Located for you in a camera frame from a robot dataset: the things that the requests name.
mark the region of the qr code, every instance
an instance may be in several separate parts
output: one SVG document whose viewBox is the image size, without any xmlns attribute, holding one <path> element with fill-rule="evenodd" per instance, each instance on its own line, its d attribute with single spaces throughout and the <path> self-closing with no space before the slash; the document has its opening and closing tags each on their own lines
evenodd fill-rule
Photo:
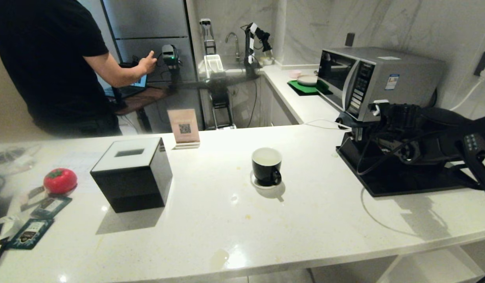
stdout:
<svg viewBox="0 0 485 283">
<path fill-rule="evenodd" d="M 190 124 L 180 124 L 180 134 L 190 134 Z"/>
</svg>

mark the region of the black tissue box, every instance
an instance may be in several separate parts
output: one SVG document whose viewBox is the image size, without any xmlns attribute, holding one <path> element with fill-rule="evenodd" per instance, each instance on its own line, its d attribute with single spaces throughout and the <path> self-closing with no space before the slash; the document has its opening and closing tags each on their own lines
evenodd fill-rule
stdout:
<svg viewBox="0 0 485 283">
<path fill-rule="evenodd" d="M 113 142 L 90 175 L 116 213 L 165 206 L 173 178 L 162 138 Z"/>
</svg>

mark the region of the microwave oven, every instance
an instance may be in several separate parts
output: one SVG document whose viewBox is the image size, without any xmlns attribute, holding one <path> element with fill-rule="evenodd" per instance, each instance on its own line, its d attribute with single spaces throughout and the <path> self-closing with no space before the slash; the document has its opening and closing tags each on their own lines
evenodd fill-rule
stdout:
<svg viewBox="0 0 485 283">
<path fill-rule="evenodd" d="M 377 100 L 426 107 L 445 72 L 445 62 L 378 47 L 323 50 L 316 88 L 359 122 L 378 121 Z"/>
</svg>

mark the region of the kitchen faucet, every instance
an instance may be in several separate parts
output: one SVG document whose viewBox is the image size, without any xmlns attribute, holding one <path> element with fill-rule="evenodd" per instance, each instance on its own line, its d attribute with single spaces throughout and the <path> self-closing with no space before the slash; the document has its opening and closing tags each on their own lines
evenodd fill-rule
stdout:
<svg viewBox="0 0 485 283">
<path fill-rule="evenodd" d="M 241 57 L 239 57 L 239 39 L 237 38 L 237 34 L 235 34 L 234 32 L 230 32 L 229 34 L 227 34 L 227 37 L 225 37 L 225 43 L 228 43 L 228 39 L 231 35 L 235 37 L 235 61 L 239 62 L 241 60 Z"/>
</svg>

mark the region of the cup handle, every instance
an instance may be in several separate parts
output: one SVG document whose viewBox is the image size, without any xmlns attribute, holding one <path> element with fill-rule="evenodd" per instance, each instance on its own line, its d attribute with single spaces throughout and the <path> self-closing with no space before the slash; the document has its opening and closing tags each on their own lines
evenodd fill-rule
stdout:
<svg viewBox="0 0 485 283">
<path fill-rule="evenodd" d="M 281 174 L 276 167 L 272 167 L 272 181 L 275 185 L 279 185 L 281 183 Z"/>
</svg>

